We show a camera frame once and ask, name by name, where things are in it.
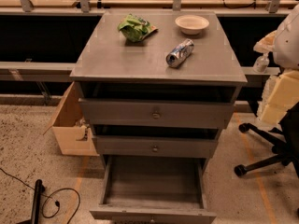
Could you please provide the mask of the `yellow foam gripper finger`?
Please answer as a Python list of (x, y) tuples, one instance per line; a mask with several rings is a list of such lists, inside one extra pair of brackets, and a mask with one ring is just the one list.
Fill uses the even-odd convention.
[(299, 102), (299, 71), (287, 69), (279, 76), (270, 76), (263, 88), (258, 118), (277, 125), (287, 111)]

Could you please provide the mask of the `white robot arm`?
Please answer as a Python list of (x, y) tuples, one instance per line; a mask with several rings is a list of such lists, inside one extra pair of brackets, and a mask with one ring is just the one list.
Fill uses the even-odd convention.
[(258, 108), (261, 121), (276, 125), (299, 102), (299, 5), (276, 31), (258, 41), (253, 50), (271, 52), (274, 63), (283, 69), (280, 75), (267, 79)]

